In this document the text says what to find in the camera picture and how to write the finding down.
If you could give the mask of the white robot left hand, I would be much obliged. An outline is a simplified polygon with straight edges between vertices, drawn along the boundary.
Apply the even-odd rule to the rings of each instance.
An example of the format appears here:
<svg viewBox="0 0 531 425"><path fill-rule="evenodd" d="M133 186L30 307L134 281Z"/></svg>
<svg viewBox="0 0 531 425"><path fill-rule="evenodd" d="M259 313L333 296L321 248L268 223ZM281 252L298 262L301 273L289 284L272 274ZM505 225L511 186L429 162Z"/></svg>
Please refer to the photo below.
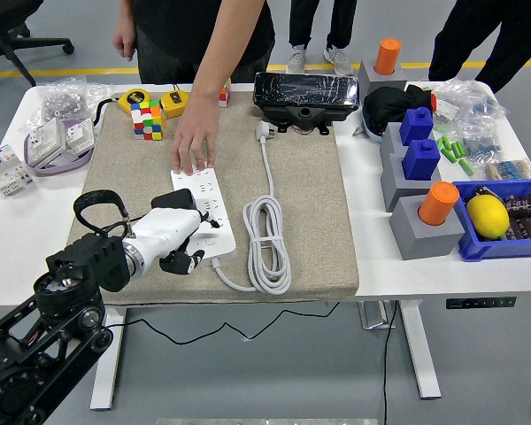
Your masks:
<svg viewBox="0 0 531 425"><path fill-rule="evenodd" d="M168 257L199 229L202 222L221 228L208 212L197 209L153 208L132 226L131 235L123 240L130 279L144 276L155 259Z"/></svg>

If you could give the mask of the person's left hand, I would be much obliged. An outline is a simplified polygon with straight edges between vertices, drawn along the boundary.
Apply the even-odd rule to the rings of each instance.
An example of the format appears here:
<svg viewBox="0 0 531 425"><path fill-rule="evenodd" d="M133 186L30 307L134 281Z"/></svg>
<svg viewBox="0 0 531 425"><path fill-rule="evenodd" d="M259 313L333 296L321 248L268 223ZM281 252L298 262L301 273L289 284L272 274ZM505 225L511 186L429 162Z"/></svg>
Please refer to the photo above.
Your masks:
<svg viewBox="0 0 531 425"><path fill-rule="evenodd" d="M181 115L171 145L171 168L175 174L193 174L213 168L219 129L219 105L216 94L193 92Z"/></svg>

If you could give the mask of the person's right hand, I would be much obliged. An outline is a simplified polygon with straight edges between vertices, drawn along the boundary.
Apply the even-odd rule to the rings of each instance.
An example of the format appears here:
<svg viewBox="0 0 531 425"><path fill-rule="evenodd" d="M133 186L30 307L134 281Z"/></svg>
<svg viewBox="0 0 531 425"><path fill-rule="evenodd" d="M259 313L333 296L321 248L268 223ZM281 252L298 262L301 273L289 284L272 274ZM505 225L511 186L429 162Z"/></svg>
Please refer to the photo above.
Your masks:
<svg viewBox="0 0 531 425"><path fill-rule="evenodd" d="M129 19L120 19L112 37L112 45L119 55L128 62L131 62L134 57L135 41L135 23Z"/></svg>

